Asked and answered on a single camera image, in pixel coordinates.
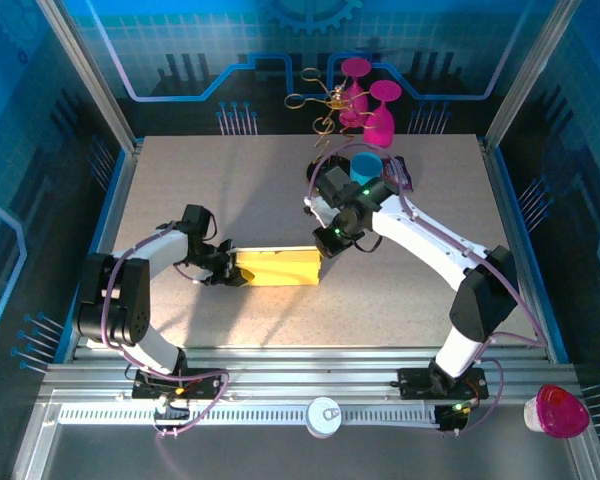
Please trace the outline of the yellow paper box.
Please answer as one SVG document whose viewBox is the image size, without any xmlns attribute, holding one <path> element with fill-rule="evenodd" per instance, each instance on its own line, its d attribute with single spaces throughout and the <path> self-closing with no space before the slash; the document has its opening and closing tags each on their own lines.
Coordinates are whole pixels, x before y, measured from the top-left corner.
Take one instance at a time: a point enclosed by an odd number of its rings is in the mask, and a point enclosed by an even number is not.
<svg viewBox="0 0 600 480">
<path fill-rule="evenodd" d="M 313 286 L 320 282 L 322 255 L 316 247 L 237 248 L 234 253 L 248 286 Z"/>
</svg>

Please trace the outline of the blue plastic goblet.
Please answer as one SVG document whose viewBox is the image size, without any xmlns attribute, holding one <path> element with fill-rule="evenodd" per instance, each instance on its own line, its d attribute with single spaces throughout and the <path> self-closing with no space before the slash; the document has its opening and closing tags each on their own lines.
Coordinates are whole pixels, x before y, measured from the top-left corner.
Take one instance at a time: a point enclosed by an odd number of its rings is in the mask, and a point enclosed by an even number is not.
<svg viewBox="0 0 600 480">
<path fill-rule="evenodd" d="M 363 186 L 374 178 L 380 178 L 383 172 L 382 159 L 371 152 L 355 154 L 350 162 L 350 178 Z"/>
</svg>

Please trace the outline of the purple candy bag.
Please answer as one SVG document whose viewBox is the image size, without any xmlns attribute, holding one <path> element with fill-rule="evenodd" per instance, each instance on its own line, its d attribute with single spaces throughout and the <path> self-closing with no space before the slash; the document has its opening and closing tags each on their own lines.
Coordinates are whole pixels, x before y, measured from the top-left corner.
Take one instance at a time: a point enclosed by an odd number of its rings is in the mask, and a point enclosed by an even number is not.
<svg viewBox="0 0 600 480">
<path fill-rule="evenodd" d="M 413 192 L 413 182 L 408 172 L 405 159 L 402 156 L 382 158 L 382 172 L 380 177 L 396 189 Z"/>
</svg>

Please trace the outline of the pink glitter goblet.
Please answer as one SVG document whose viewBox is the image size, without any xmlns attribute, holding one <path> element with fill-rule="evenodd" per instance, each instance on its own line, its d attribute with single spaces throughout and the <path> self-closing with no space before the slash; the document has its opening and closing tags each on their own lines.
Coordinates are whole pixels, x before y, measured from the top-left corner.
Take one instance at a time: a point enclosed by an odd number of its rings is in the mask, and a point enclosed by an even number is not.
<svg viewBox="0 0 600 480">
<path fill-rule="evenodd" d="M 368 93 L 359 84 L 359 79 L 370 73 L 371 63 L 364 58 L 351 57 L 343 61 L 341 70 L 346 82 L 339 121 L 344 128 L 363 127 L 368 114 Z"/>
<path fill-rule="evenodd" d="M 367 117 L 363 140 L 387 149 L 391 146 L 395 134 L 395 120 L 388 104 L 400 98 L 402 89 L 392 80 L 378 80 L 371 85 L 369 93 L 379 105 Z"/>
</svg>

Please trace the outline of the small electronics board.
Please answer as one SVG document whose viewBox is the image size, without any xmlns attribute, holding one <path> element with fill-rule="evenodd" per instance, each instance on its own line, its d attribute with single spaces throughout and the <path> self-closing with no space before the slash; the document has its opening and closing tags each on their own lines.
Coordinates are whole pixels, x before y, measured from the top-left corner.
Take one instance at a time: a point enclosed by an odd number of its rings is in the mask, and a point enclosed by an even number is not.
<svg viewBox="0 0 600 480">
<path fill-rule="evenodd" d="M 467 426 L 473 408 L 470 402 L 436 405 L 434 417 L 438 430 L 456 435 Z"/>
<path fill-rule="evenodd" d="M 153 423 L 161 429 L 178 428 L 188 423 L 191 412 L 186 407 L 174 407 L 170 403 L 157 403 L 153 412 Z"/>
</svg>

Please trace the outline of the white pull-tab can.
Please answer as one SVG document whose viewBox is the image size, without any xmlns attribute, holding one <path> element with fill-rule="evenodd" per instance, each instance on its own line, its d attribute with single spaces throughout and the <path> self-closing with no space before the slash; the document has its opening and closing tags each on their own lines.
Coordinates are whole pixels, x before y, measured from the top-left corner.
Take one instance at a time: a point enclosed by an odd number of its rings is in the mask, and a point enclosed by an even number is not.
<svg viewBox="0 0 600 480">
<path fill-rule="evenodd" d="M 334 435 L 342 425 L 342 410 L 339 404 L 328 397 L 314 399 L 306 409 L 306 426 L 309 433 L 326 439 Z"/>
</svg>

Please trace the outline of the grey metal base tray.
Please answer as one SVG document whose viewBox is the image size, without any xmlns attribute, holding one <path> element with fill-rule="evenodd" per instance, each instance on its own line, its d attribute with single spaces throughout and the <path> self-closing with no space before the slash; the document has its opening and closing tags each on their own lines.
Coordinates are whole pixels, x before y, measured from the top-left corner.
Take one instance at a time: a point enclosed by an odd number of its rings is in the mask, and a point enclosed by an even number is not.
<svg viewBox="0 0 600 480">
<path fill-rule="evenodd" d="M 600 480 L 593 431 L 559 440 L 501 406 L 459 435 L 344 426 L 196 426 L 163 438 L 149 426 L 65 425 L 46 411 L 0 480 Z"/>
</svg>

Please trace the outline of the white cup with pink lid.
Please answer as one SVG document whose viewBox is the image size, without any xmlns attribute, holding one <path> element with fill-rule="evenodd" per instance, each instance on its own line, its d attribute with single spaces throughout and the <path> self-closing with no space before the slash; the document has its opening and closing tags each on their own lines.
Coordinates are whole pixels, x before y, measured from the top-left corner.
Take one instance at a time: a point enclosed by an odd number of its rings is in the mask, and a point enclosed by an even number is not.
<svg viewBox="0 0 600 480">
<path fill-rule="evenodd" d="M 573 394 L 556 385 L 544 385 L 524 405 L 526 427 L 553 438 L 574 438 L 590 424 L 585 406 Z"/>
</svg>

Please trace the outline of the aluminium table side rail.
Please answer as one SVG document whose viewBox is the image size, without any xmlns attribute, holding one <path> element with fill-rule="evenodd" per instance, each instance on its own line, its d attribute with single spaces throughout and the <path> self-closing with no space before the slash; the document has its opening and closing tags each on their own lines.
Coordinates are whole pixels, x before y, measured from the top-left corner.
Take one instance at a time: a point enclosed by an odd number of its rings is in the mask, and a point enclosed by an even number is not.
<svg viewBox="0 0 600 480">
<path fill-rule="evenodd" d="M 570 358 L 503 156 L 498 148 L 491 149 L 483 137 L 478 136 L 477 139 L 505 235 L 515 259 L 521 294 L 543 328 L 548 341 L 549 358 L 554 363 L 567 364 Z"/>
<path fill-rule="evenodd" d="M 135 150 L 132 153 L 121 151 L 116 160 L 114 172 L 87 251 L 88 254 L 95 252 L 108 253 L 114 248 L 143 143 L 143 137 L 136 138 Z M 79 286 L 76 286 L 65 328 L 55 353 L 54 363 L 67 363 L 73 358 L 77 335 L 73 332 L 72 320 L 78 305 L 78 291 Z"/>
</svg>

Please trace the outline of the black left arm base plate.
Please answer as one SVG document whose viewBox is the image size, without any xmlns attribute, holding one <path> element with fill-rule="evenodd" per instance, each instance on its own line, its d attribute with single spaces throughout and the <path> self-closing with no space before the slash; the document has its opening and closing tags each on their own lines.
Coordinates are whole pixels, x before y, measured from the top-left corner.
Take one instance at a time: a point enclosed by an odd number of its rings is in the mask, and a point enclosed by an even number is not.
<svg viewBox="0 0 600 480">
<path fill-rule="evenodd" d="M 212 400 L 224 385 L 221 375 L 199 380 L 183 380 L 183 377 L 213 373 L 209 368 L 184 368 L 176 373 L 177 380 L 159 378 L 154 374 L 137 371 L 133 380 L 133 399 L 159 399 L 165 395 L 170 400 Z"/>
</svg>

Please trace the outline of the aluminium mounting rail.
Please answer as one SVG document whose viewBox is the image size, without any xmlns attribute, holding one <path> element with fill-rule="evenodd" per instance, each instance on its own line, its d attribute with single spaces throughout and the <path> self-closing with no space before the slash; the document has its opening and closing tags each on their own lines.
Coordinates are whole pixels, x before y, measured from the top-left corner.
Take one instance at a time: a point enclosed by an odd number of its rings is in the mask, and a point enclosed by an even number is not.
<svg viewBox="0 0 600 480">
<path fill-rule="evenodd" d="M 346 403 L 395 403 L 390 384 L 400 368 L 424 368 L 431 348 L 193 348 L 194 368 L 225 368 L 227 401 L 302 403 L 319 396 Z M 541 386 L 554 384 L 574 395 L 581 389 L 570 364 L 550 362 L 539 349 L 493 347 L 481 363 L 489 393 L 505 404 L 522 404 Z M 128 400 L 126 363 L 102 348 L 80 346 L 72 362 L 48 368 L 39 394 L 57 401 Z"/>
</svg>

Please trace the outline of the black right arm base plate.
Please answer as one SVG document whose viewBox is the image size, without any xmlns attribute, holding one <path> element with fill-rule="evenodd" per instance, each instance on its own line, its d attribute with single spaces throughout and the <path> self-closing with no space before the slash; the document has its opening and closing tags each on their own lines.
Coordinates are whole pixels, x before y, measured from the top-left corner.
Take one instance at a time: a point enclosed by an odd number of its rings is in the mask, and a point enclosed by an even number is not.
<svg viewBox="0 0 600 480">
<path fill-rule="evenodd" d="M 402 400 L 480 400 L 489 397 L 484 370 L 470 368 L 457 379 L 429 368 L 402 368 L 392 383 Z"/>
</svg>

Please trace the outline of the aluminium corner post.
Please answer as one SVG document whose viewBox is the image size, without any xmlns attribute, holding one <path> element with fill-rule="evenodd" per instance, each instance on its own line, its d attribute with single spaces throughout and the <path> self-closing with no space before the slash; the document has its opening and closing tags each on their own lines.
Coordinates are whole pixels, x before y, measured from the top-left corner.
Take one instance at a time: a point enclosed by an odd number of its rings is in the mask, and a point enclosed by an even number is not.
<svg viewBox="0 0 600 480">
<path fill-rule="evenodd" d="M 486 152 L 492 153 L 504 139 L 534 84 L 546 68 L 581 1 L 556 1 L 484 136 Z"/>
<path fill-rule="evenodd" d="M 61 0 L 35 0 L 35 2 L 119 145 L 125 153 L 135 154 L 137 151 L 135 135 L 68 10 Z"/>
</svg>

